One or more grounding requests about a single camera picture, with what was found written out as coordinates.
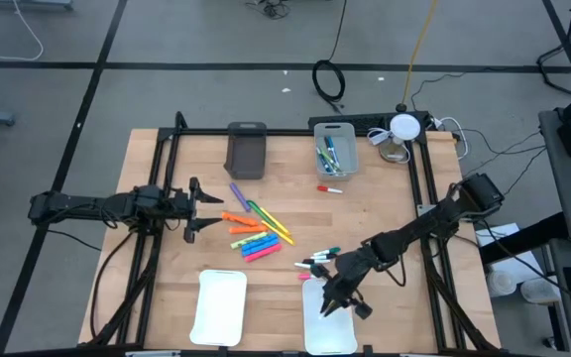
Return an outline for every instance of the yellow cable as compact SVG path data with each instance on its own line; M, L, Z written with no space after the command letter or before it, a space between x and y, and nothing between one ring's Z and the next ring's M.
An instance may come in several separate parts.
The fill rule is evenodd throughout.
M422 27L422 31L420 32L420 36L417 38L417 43L415 44L415 49L413 49L413 55L411 55L411 62L408 64L408 71L406 72L406 82L404 83L404 94L402 95L402 104L406 100L406 96L408 95L408 90L410 88L411 83L411 72L413 70L413 62L417 57L417 51L420 49L420 45L422 45L422 40L424 40L424 35L426 35L426 29L428 29L428 24L431 22L431 18L435 13L435 7L437 6L437 0L433 0L431 2L431 7L428 10L428 16L426 17L426 21L424 22L424 27Z

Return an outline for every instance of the concrete floor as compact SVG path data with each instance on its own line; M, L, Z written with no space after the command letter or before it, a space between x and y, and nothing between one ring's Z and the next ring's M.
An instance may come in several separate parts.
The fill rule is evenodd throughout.
M243 2L129 0L109 60L313 62L331 51L340 1L291 1L290 15L280 21L265 19ZM76 0L71 13L24 11L46 47L42 60L96 61L117 3ZM334 61L408 63L428 4L350 2ZM556 1L563 21L569 19L570 6L571 1ZM538 55L557 44L539 1L448 0L439 5L417 62L533 65ZM0 54L30 57L35 51L19 19L9 9L0 9ZM566 65L567 60L561 55L552 64ZM412 91L441 74L415 73ZM0 127L0 321L34 232L26 218L28 199L50 188L90 75L86 69L0 69L0 110L18 118L14 127ZM345 114L393 111L405 78L403 72L349 71L345 76ZM571 74L552 78L571 88ZM284 88L291 92L283 93ZM416 97L418 108L437 117L453 116L463 127L486 133L497 150L537 130L538 111L570 101L545 86L537 74L503 72L446 78L427 84ZM332 115L314 92L307 70L105 70L63 190L112 192L130 130L169 126L176 110L191 127L261 120L272 128L301 128L310 116ZM461 162L464 171L492 156L481 138L468 135L471 153ZM536 137L527 145L541 143ZM531 155L499 158L483 172L506 188ZM524 227L559 209L547 157L542 155L491 221ZM96 246L104 232L100 223L66 222L57 229ZM94 251L48 236L9 352L75 344L97 260ZM540 339L551 334L545 308L518 297L493 304L506 348L540 356L569 355L541 346Z

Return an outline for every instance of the yellow highlighter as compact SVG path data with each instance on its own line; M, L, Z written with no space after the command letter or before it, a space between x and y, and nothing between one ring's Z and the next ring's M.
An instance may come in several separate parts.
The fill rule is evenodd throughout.
M289 238L288 236L283 234L282 231L280 231L279 229L273 227L270 223L268 223L266 221L262 221L262 224L264 224L266 227L270 228L270 230L272 230L273 232L277 233L280 237L284 238L284 240L286 242L288 242L290 245L294 245L294 241L291 238Z
M275 224L277 224L277 227L279 227L283 233L285 233L286 235L289 235L289 231L282 224L280 224L270 213L268 213L268 211L266 209L264 209L262 207L259 207L259 209L262 212L264 212L264 214L266 214L268 216L268 218L270 218L270 220L275 222Z

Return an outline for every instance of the gray container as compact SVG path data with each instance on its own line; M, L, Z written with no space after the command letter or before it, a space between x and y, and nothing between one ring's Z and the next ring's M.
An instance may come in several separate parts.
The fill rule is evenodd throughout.
M325 137L332 138L340 172L328 173L321 159L316 155L316 148L327 149ZM316 174L325 181L348 180L358 171L358 153L356 152L356 134L354 126L349 123L319 123L314 125L314 157L316 158Z

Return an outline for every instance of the white plastic plate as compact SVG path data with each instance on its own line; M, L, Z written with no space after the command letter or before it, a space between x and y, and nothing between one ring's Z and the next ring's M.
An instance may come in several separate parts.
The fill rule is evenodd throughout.
M247 284L242 272L205 270L199 275L191 342L235 346L241 341Z
M305 350L314 356L352 354L358 348L351 308L339 308L327 317L320 313L325 281L303 283Z

